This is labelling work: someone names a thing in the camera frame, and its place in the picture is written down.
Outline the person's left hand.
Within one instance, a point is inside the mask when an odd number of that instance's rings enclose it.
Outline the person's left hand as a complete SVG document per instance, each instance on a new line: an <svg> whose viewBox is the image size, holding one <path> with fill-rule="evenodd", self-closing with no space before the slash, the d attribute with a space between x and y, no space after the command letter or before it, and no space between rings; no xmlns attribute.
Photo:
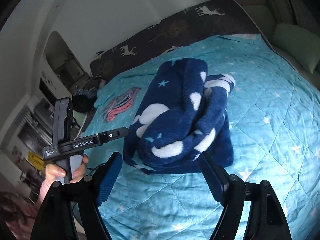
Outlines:
<svg viewBox="0 0 320 240"><path fill-rule="evenodd" d="M82 163L81 165L74 171L74 178L71 180L71 183L79 182L86 173L87 163L89 162L89 158L86 154L82 155ZM50 186L54 181L57 180L58 177L64 178L66 176L66 171L56 164L48 164L45 170L46 174L46 183Z"/></svg>

